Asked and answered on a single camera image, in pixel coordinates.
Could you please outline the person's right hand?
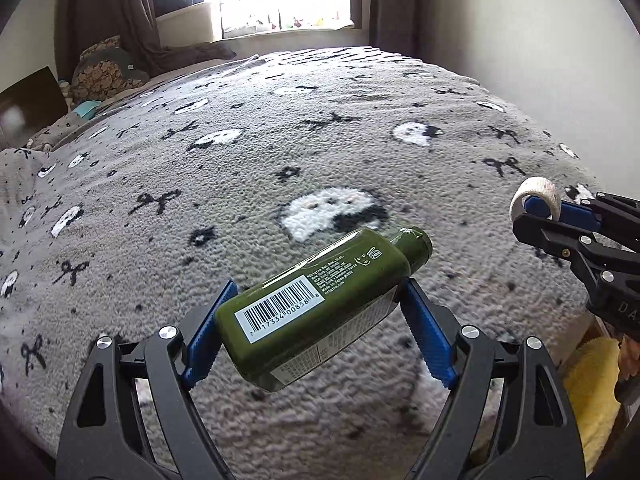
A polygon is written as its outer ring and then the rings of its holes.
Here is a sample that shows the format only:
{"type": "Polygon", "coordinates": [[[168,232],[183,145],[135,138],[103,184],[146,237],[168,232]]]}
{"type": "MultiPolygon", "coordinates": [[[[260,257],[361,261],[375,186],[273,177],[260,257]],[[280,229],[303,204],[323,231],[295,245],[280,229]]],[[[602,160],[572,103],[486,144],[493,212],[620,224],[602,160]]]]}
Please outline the person's right hand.
{"type": "Polygon", "coordinates": [[[624,335],[620,343],[618,354],[618,380],[628,380],[636,377],[640,370],[640,344],[629,336],[624,335]]]}

